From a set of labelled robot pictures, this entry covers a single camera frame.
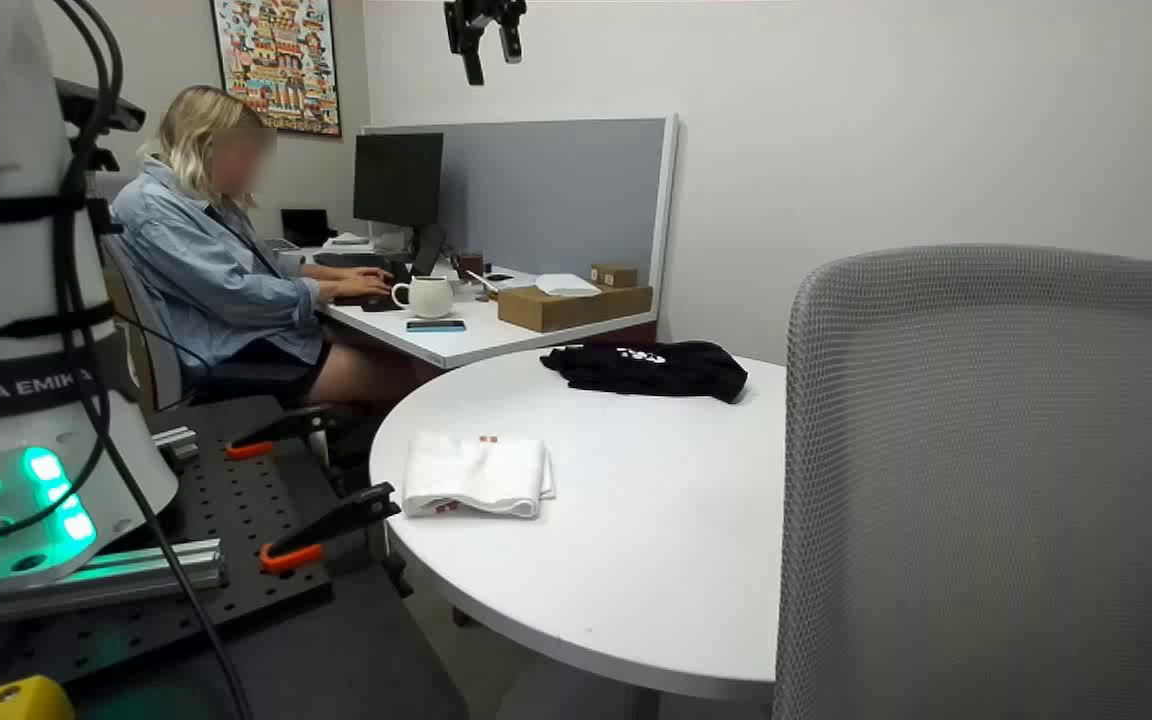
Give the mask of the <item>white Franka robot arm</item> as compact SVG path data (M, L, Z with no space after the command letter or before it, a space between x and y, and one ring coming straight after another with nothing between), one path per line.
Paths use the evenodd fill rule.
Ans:
M0 0L0 595L64 584L174 498L91 218L120 122L91 0Z

